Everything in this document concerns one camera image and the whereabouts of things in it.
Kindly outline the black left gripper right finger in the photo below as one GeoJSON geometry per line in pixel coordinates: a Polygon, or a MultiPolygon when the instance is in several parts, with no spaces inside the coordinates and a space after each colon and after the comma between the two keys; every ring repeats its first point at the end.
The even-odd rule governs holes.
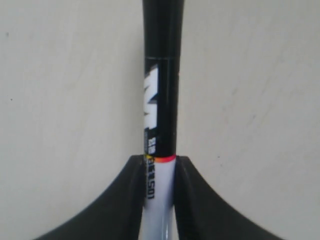
{"type": "Polygon", "coordinates": [[[279,239],[219,196],[187,156],[176,159],[173,202],[180,240],[279,239]]]}

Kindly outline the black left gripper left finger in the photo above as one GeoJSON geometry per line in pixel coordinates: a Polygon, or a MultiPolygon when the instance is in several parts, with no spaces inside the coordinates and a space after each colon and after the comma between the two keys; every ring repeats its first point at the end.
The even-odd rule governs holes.
{"type": "Polygon", "coordinates": [[[142,155],[132,155],[110,186],[40,240],[137,240],[145,195],[142,155]]]}

